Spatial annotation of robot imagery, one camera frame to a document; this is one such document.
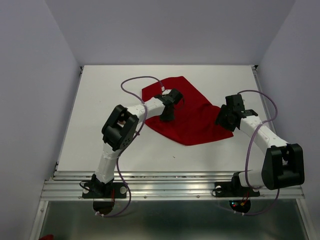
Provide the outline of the red cloth napkin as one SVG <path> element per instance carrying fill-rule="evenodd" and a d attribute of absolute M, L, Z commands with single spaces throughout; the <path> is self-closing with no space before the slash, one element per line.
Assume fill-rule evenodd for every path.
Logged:
<path fill-rule="evenodd" d="M 149 128 L 185 146 L 233 137 L 230 130 L 215 124 L 220 108 L 212 105 L 185 77 L 168 77 L 161 83 L 167 90 L 177 89 L 182 93 L 183 99 L 174 110 L 173 121 L 164 122 L 159 116 L 151 117 L 145 121 Z"/>

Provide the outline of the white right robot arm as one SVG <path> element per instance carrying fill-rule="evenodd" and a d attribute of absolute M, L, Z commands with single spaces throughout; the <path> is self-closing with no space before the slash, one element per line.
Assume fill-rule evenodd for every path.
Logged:
<path fill-rule="evenodd" d="M 249 145 L 256 144 L 264 154 L 260 170 L 250 170 L 246 163 L 244 171 L 233 175 L 231 192 L 242 195 L 248 188 L 277 190 L 302 185 L 305 182 L 302 147 L 288 143 L 265 126 L 254 110 L 245 108 L 240 94 L 226 96 L 225 101 L 215 123 L 231 132 L 240 130 L 250 137 Z"/>

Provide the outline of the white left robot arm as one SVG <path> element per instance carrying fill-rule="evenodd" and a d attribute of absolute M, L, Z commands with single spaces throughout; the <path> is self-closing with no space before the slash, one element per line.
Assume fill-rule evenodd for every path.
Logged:
<path fill-rule="evenodd" d="M 94 191 L 100 197 L 111 193 L 114 170 L 121 153 L 140 133 L 146 120 L 159 117 L 162 122 L 175 119 L 175 106 L 183 100 L 183 94 L 177 89 L 165 90 L 141 104 L 124 107 L 117 105 L 102 127 L 103 151 L 99 165 L 91 177 Z"/>

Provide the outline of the red object bottom left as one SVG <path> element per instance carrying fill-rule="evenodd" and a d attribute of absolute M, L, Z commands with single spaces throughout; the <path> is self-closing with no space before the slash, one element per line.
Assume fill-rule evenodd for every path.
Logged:
<path fill-rule="evenodd" d="M 54 240 L 54 235 L 53 234 L 47 234 L 42 237 L 40 237 L 38 240 Z"/>

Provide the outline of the aluminium right side rail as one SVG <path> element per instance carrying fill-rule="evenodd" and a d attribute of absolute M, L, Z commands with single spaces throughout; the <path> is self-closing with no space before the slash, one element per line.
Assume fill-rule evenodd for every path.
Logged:
<path fill-rule="evenodd" d="M 278 137 L 275 132 L 273 120 L 278 116 L 278 108 L 275 102 L 265 95 L 262 90 L 258 79 L 257 67 L 255 65 L 250 66 L 252 71 L 252 80 L 254 84 L 251 86 L 251 90 L 260 95 L 260 107 L 258 109 L 258 116 L 253 118 L 253 135 L 249 142 L 249 147 L 246 156 L 246 166 L 250 173 L 261 171 L 264 158 L 267 149 L 272 145 L 281 147 L 285 145 L 285 141 Z M 253 156 L 250 157 L 251 148 L 255 145 L 261 150 L 262 154 L 260 157 Z M 249 164 L 249 159 L 252 159 L 254 163 Z"/>

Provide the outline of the aluminium rail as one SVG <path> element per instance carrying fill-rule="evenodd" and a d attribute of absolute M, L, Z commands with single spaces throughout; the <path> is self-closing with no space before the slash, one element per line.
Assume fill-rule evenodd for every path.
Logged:
<path fill-rule="evenodd" d="M 58 134 L 58 138 L 56 141 L 56 144 L 54 146 L 54 150 L 53 150 L 53 154 L 52 154 L 52 163 L 50 164 L 49 167 L 49 173 L 48 173 L 48 177 L 46 178 L 47 180 L 50 179 L 55 171 L 56 171 L 56 167 L 57 164 L 59 163 L 59 159 L 60 159 L 60 154 L 62 151 L 62 147 L 64 144 L 64 140 L 66 137 L 66 133 L 67 133 L 67 129 L 68 129 L 68 125 L 70 122 L 70 118 L 71 118 L 71 114 L 72 114 L 72 110 L 74 107 L 74 102 L 76 99 L 76 95 L 77 95 L 77 91 L 79 88 L 79 84 L 80 84 L 80 80 L 83 74 L 83 69 L 84 69 L 84 65 L 80 65 L 77 68 L 76 71 L 76 75 L 75 75 L 75 80 L 73 81 L 70 90 L 68 91 L 68 95 L 66 98 L 66 107 L 63 109 L 62 111 L 62 122 L 61 122 L 61 127 L 59 130 L 59 134 Z"/>
<path fill-rule="evenodd" d="M 278 108 L 275 102 L 265 95 L 262 90 L 258 79 L 257 67 L 255 65 L 250 66 L 252 71 L 252 80 L 254 84 L 251 86 L 251 90 L 260 95 L 260 107 L 258 109 L 258 116 L 253 118 L 253 135 L 249 142 L 249 147 L 246 156 L 246 166 L 250 173 L 261 171 L 264 158 L 267 149 L 272 145 L 281 147 L 285 145 L 285 141 L 278 137 L 275 132 L 273 120 L 278 116 Z M 262 154 L 260 157 L 253 156 L 250 157 L 251 148 L 255 145 L 261 150 Z M 249 159 L 252 159 L 254 163 L 249 164 Z"/>

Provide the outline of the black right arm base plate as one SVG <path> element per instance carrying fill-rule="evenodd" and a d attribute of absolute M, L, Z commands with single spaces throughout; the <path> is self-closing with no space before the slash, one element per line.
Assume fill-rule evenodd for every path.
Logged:
<path fill-rule="evenodd" d="M 242 197 L 259 197 L 259 191 L 253 191 L 249 187 L 234 185 L 231 181 L 218 181 L 214 183 L 211 192 L 217 198 L 242 198 Z"/>

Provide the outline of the aluminium left side rail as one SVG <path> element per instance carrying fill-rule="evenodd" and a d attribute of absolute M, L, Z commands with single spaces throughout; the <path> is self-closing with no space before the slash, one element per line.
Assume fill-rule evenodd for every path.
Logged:
<path fill-rule="evenodd" d="M 58 138 L 56 141 L 56 144 L 54 146 L 54 150 L 53 150 L 53 154 L 52 154 L 52 163 L 50 164 L 49 167 L 49 173 L 48 173 L 48 177 L 46 178 L 47 180 L 50 179 L 55 171 L 56 171 L 56 167 L 57 164 L 59 163 L 59 159 L 60 159 L 60 154 L 62 151 L 62 147 L 64 144 L 64 140 L 66 137 L 66 133 L 67 133 L 67 129 L 68 129 L 68 125 L 70 122 L 70 118 L 71 118 L 71 114 L 72 114 L 72 110 L 74 107 L 74 102 L 76 99 L 76 95 L 77 95 L 77 91 L 79 88 L 79 84 L 80 84 L 80 80 L 83 74 L 83 69 L 84 69 L 84 65 L 80 65 L 77 68 L 76 71 L 76 75 L 75 75 L 75 80 L 73 81 L 70 90 L 68 91 L 68 95 L 66 98 L 66 107 L 63 109 L 62 111 L 62 122 L 61 122 L 61 127 L 59 130 L 59 134 L 58 134 Z"/>

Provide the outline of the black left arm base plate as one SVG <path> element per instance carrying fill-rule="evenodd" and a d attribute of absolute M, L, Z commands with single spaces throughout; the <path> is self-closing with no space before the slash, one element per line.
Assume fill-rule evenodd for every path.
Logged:
<path fill-rule="evenodd" d="M 94 185 L 92 181 L 81 181 L 83 199 L 125 199 L 127 188 L 123 182 L 112 182 L 103 186 Z"/>

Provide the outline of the aluminium front rail frame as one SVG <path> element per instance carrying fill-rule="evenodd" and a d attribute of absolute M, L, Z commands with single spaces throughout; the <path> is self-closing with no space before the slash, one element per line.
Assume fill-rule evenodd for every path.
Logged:
<path fill-rule="evenodd" d="M 131 190 L 133 201 L 215 200 L 216 182 L 228 182 L 231 171 L 125 171 L 122 173 Z M 45 181 L 42 201 L 81 201 L 79 183 L 88 181 L 92 172 L 56 171 Z"/>

